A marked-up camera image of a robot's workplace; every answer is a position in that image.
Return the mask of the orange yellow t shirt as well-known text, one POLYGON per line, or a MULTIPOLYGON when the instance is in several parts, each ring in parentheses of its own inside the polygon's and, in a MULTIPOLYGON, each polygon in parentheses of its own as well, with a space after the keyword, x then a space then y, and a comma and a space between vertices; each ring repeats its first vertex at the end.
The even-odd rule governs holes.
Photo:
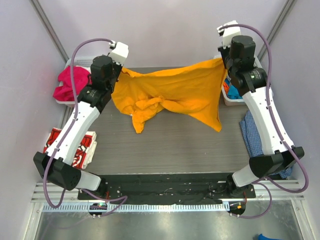
POLYGON ((137 134, 162 110, 188 115, 220 132, 219 101, 226 77, 221 58, 151 73, 123 68, 111 97, 122 114, 131 116, 137 134))

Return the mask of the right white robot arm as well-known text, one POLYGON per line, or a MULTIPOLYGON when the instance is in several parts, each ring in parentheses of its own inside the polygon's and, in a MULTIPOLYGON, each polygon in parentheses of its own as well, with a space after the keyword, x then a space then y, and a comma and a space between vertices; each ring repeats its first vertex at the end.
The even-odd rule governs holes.
POLYGON ((232 85, 242 96, 250 110, 262 143, 262 154, 251 157, 248 165, 232 174, 232 181, 226 184, 226 193, 233 198, 244 191, 244 186, 260 178, 277 174, 295 164, 292 153, 302 158, 305 152, 296 147, 286 134, 282 123, 275 127, 269 109, 275 105, 267 97, 272 91, 267 88, 267 73, 255 66, 256 44, 247 35, 223 37, 218 47, 223 64, 232 85))

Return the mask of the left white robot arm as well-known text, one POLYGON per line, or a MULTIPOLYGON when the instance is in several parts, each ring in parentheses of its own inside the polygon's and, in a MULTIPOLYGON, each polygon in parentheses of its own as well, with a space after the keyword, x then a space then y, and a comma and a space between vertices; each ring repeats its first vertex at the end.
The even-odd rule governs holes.
POLYGON ((33 161, 44 182, 65 190, 86 189, 100 200, 107 192, 102 178, 72 166, 74 157, 92 123, 100 116, 115 89, 126 58, 113 53, 93 59, 88 84, 80 91, 73 115, 44 153, 37 152, 33 161))

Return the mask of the pink t shirt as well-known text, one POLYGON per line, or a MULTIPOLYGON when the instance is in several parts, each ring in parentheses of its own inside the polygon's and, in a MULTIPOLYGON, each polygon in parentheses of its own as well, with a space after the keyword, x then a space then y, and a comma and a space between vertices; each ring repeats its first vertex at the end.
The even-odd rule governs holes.
MULTIPOLYGON (((88 84, 91 83, 88 76, 91 71, 88 67, 74 66, 73 77, 76 95, 78 96, 81 90, 88 84)), ((73 102, 74 94, 71 81, 71 67, 65 68, 57 78, 58 82, 62 85, 55 88, 53 92, 53 98, 60 102, 73 102)))

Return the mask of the left white plastic basket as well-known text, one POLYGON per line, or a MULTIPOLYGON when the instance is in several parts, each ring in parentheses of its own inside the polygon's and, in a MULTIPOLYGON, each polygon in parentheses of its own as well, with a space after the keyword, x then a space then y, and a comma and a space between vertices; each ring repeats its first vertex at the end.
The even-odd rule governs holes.
MULTIPOLYGON (((94 58, 95 58, 94 56, 76 56, 74 59, 74 65, 85 68, 90 72, 91 71, 90 67, 91 67, 91 64, 93 63, 94 58)), ((57 99, 55 101, 58 104, 66 105, 67 107, 70 107, 70 108, 73 108, 75 105, 74 101, 59 101, 57 99)))

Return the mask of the white plastic basket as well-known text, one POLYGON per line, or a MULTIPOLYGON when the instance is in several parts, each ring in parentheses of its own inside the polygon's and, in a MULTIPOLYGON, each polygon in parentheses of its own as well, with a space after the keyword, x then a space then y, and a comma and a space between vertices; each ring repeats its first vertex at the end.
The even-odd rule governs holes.
MULTIPOLYGON (((255 58, 254 66, 255 67, 260 67, 260 68, 263 67, 258 58, 255 58)), ((228 95, 226 94, 225 89, 224 89, 223 86, 221 88, 221 94, 223 96, 223 101, 224 101, 224 104, 226 106, 229 106, 229 107, 231 107, 231 106, 243 106, 243 105, 246 104, 242 98, 241 99, 231 99, 231 98, 229 98, 228 95)))
MULTIPOLYGON (((74 65, 85 68, 90 72, 91 71, 90 67, 91 67, 91 64, 93 63, 94 58, 95 58, 94 56, 76 56, 74 59, 74 65)), ((73 108, 75 105, 74 101, 59 101, 57 99, 55 101, 58 104, 66 105, 67 107, 70 107, 70 108, 73 108)))

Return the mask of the orange garment in basket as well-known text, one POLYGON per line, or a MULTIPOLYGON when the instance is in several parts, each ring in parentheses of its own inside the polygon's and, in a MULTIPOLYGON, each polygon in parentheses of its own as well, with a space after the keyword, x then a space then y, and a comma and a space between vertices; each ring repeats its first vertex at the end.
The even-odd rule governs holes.
POLYGON ((229 81, 228 78, 226 78, 226 79, 224 80, 224 82, 223 82, 223 89, 224 89, 224 92, 225 92, 226 95, 228 95, 228 93, 229 93, 230 84, 231 84, 231 83, 230 83, 230 81, 229 81))

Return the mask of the blue t shirt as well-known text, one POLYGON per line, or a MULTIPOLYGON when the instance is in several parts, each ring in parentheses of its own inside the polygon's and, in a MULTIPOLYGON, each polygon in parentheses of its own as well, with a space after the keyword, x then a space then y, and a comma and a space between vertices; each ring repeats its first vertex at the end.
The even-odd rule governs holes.
POLYGON ((226 95, 226 96, 229 99, 232 99, 232 100, 242 99, 242 97, 240 96, 238 90, 233 85, 230 85, 230 89, 229 89, 228 95, 226 95))

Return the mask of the right white plastic basket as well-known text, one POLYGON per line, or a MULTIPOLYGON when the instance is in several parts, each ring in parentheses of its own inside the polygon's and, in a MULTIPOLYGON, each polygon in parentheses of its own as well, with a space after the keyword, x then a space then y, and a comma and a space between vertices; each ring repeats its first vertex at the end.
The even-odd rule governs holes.
MULTIPOLYGON (((254 66, 255 67, 260 67, 260 68, 263 67, 258 58, 255 58, 254 66)), ((225 89, 224 89, 223 86, 221 88, 221 94, 223 96, 223 101, 224 101, 224 104, 226 106, 229 106, 229 107, 231 107, 231 106, 243 106, 243 105, 246 104, 242 98, 241 99, 231 99, 231 98, 229 98, 228 95, 226 94, 225 89)))

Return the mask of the blue checkered shirt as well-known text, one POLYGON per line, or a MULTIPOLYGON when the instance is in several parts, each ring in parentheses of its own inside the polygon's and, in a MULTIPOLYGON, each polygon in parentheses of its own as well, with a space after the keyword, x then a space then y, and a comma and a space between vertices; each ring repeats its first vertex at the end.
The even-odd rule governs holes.
POLYGON ((249 110, 239 122, 239 126, 249 157, 253 158, 264 155, 258 129, 253 115, 249 110))

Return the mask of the red white printed t shirt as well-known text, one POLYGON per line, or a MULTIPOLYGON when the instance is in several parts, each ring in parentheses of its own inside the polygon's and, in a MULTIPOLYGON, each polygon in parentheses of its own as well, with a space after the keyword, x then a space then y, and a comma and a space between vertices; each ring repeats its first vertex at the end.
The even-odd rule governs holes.
MULTIPOLYGON (((44 145, 43 152, 45 153, 47 148, 58 138, 60 128, 53 128, 48 136, 48 139, 44 145)), ((72 166, 77 169, 84 170, 88 164, 93 160, 93 156, 97 147, 97 133, 95 131, 87 131, 82 141, 80 142, 74 158, 72 166)))

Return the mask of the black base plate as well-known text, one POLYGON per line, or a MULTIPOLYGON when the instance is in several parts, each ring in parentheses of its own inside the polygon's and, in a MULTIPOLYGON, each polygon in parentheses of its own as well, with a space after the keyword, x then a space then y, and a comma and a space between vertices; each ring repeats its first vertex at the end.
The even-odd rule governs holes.
POLYGON ((105 199, 128 196, 129 201, 145 201, 164 197, 177 202, 190 197, 219 199, 254 199, 252 184, 236 187, 232 174, 221 172, 109 174, 100 175, 101 183, 94 194, 105 199))

